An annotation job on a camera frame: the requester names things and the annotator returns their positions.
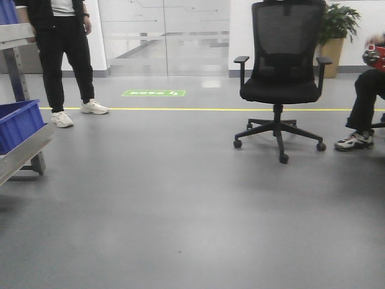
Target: chair base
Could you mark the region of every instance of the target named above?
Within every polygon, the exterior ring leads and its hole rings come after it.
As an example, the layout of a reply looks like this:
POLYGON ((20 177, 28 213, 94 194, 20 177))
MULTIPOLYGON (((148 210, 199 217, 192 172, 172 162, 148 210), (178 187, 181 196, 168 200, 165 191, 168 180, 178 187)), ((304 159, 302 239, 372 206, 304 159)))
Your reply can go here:
POLYGON ((372 124, 371 128, 385 128, 385 113, 381 117, 380 122, 372 124))
POLYGON ((259 134, 265 131, 272 131, 273 136, 277 138, 278 147, 279 147, 279 161, 283 164, 288 163, 289 157, 285 154, 285 148, 283 146, 282 140, 282 131, 287 131, 292 134, 302 135, 303 137, 312 138, 318 141, 316 146, 318 151, 324 151, 326 145, 323 143, 323 138, 319 135, 313 134, 309 131, 297 128, 297 121, 292 120, 281 120, 281 114, 283 111, 282 104, 274 105, 274 120, 262 120, 262 119, 249 119, 247 122, 246 130, 235 135, 234 147, 240 148, 242 146, 242 141, 239 140, 241 137, 246 137, 248 135, 259 134), (256 123, 259 126, 253 128, 252 123, 256 123))

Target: green leaves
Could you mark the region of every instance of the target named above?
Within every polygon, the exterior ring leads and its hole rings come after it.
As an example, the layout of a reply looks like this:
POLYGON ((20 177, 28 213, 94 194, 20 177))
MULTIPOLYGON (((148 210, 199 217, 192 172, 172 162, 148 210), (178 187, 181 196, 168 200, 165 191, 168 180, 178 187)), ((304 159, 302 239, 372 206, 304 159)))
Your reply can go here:
POLYGON ((322 18, 322 27, 318 37, 318 43, 324 45, 327 40, 333 38, 350 37, 357 35, 356 28, 359 27, 357 21, 360 19, 357 10, 339 4, 327 5, 322 18))

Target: red object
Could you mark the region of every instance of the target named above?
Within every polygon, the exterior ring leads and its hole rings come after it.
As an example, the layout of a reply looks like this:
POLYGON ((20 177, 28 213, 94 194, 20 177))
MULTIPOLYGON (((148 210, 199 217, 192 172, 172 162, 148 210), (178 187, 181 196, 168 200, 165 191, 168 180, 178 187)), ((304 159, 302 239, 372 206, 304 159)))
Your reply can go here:
POLYGON ((367 65, 385 72, 385 47, 369 45, 362 58, 367 65))

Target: gray sneaker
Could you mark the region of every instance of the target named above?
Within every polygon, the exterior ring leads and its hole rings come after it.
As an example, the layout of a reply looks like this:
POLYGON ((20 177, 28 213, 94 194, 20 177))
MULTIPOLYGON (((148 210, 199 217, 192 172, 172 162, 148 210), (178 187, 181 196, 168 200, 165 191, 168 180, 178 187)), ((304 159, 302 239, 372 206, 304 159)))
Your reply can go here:
POLYGON ((343 140, 339 140, 334 144, 337 151, 350 152, 356 149, 372 149, 374 147, 373 136, 363 135, 354 132, 343 140))
POLYGON ((100 105, 100 103, 98 103, 94 99, 90 99, 89 103, 82 104, 80 111, 82 113, 106 114, 109 109, 108 107, 100 105))
POLYGON ((56 124, 59 128, 67 128, 73 126, 73 122, 65 111, 58 113, 52 113, 51 121, 56 124))

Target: glass door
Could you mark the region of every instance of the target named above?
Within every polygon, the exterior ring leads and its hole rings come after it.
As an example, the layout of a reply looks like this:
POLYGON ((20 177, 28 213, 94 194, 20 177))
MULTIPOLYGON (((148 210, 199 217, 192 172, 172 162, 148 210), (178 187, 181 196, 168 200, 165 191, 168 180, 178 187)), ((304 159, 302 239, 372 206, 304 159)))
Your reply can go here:
POLYGON ((230 0, 99 0, 112 76, 226 76, 230 0))

